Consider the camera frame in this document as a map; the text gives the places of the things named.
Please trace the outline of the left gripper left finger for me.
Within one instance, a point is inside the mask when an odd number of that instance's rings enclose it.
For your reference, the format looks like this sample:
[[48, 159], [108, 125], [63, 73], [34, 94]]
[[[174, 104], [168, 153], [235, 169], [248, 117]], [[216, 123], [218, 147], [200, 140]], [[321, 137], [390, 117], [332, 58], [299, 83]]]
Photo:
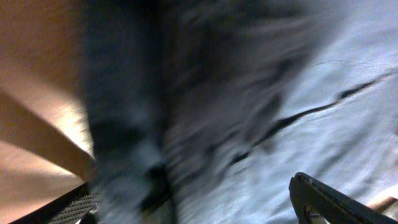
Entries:
[[96, 194], [83, 184], [11, 224], [76, 223], [97, 208]]

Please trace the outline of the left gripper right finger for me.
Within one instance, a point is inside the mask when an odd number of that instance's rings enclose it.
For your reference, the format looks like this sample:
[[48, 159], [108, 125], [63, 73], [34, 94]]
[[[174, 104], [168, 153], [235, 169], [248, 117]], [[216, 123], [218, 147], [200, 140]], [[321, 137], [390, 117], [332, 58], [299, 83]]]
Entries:
[[397, 224], [396, 220], [303, 172], [291, 178], [289, 194], [299, 224]]

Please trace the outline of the blue denim shorts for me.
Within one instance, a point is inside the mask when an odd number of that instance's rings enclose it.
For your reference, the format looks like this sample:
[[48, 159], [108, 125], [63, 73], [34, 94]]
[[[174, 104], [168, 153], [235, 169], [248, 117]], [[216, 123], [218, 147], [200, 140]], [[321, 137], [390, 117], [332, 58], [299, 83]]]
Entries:
[[396, 1], [85, 1], [99, 223], [295, 223], [396, 193]]

